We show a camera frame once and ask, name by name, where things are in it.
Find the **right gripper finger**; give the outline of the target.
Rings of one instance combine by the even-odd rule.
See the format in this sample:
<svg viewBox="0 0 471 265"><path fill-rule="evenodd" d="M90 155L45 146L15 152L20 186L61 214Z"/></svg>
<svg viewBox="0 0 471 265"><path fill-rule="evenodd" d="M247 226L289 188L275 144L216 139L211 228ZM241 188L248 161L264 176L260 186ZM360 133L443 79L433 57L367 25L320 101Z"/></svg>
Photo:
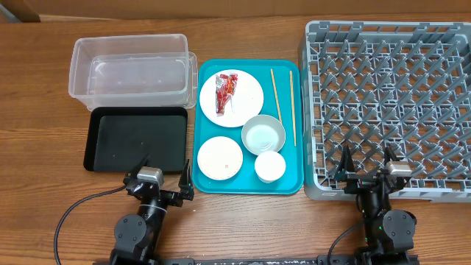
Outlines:
<svg viewBox="0 0 471 265"><path fill-rule="evenodd" d="M355 166L348 145L344 145L341 159L334 174L335 180L349 180L355 176Z"/></svg>
<svg viewBox="0 0 471 265"><path fill-rule="evenodd" d="M386 145L383 150L383 164L386 165L391 161L398 161L398 157L392 150L392 147L390 145Z"/></svg>

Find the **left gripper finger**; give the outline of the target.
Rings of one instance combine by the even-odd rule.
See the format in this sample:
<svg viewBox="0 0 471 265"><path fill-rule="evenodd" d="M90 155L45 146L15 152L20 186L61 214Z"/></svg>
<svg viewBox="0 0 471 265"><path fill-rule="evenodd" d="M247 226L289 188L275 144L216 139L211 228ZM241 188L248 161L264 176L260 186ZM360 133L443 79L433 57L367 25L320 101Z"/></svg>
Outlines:
<svg viewBox="0 0 471 265"><path fill-rule="evenodd" d="M137 176L139 171L144 167L147 166L147 163L149 162L149 155L145 155L143 159L136 165L134 166L129 172L129 176Z"/></svg>
<svg viewBox="0 0 471 265"><path fill-rule="evenodd" d="M191 179L190 160L185 162L178 186L180 188L180 198L192 201L194 199L194 186Z"/></svg>

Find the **white cup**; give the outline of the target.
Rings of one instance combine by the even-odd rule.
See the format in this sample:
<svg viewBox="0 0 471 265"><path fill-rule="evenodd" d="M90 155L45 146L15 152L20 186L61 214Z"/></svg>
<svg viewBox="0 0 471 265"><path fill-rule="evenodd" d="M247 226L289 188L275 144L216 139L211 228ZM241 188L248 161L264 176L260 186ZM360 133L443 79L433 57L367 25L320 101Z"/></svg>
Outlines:
<svg viewBox="0 0 471 265"><path fill-rule="evenodd" d="M255 172L264 183L272 183L279 180L285 171L286 161L278 152L266 151L255 159Z"/></svg>

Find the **grey bowl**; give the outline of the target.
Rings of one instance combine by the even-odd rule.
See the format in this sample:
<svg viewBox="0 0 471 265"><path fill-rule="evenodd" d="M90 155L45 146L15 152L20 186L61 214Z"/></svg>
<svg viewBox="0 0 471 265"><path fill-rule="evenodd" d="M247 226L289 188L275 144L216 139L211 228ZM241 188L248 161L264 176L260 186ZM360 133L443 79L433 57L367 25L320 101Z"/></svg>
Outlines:
<svg viewBox="0 0 471 265"><path fill-rule="evenodd" d="M245 148L254 155L267 151L279 152L286 142L286 131L275 117L257 115L244 124L241 139Z"/></svg>

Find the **red snack wrapper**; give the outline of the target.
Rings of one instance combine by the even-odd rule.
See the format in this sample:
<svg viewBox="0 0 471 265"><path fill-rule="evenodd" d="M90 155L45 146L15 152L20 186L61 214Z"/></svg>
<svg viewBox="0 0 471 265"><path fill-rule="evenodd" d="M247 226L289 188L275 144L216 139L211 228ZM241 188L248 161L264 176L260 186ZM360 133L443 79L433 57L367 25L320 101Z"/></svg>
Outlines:
<svg viewBox="0 0 471 265"><path fill-rule="evenodd" d="M217 74L216 75L216 114L224 115L225 105L230 102L235 95L238 83L237 74Z"/></svg>

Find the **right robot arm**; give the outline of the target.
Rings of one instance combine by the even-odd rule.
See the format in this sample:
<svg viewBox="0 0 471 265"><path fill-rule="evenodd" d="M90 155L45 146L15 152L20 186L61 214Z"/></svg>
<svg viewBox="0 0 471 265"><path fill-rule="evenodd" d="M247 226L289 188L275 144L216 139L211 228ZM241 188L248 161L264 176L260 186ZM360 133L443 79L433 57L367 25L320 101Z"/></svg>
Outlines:
<svg viewBox="0 0 471 265"><path fill-rule="evenodd" d="M414 248L417 218L409 211L394 210L389 195L403 189L411 179L411 167L400 160L390 146L383 151L384 165L374 174L359 174L355 170L348 146L344 146L334 179L345 182L345 194L354 194L362 221L343 232L330 246L327 262L333 261L336 244L348 233L364 228L365 247L355 250L350 259L354 264L417 265L419 259L409 255Z"/></svg>

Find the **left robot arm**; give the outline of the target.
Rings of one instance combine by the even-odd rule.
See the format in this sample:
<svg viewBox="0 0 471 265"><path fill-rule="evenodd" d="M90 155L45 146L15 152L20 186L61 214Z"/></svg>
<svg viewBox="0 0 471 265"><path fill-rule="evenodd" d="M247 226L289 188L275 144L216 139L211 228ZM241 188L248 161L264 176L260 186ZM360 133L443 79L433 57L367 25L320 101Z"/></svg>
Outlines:
<svg viewBox="0 0 471 265"><path fill-rule="evenodd" d="M179 191L163 189L162 170L148 166L148 162L149 158L144 157L123 180L127 193L139 200L140 205L137 213L123 216L116 223L110 264L158 264L155 249L167 208L180 208L185 200L194 198L188 161L183 166Z"/></svg>

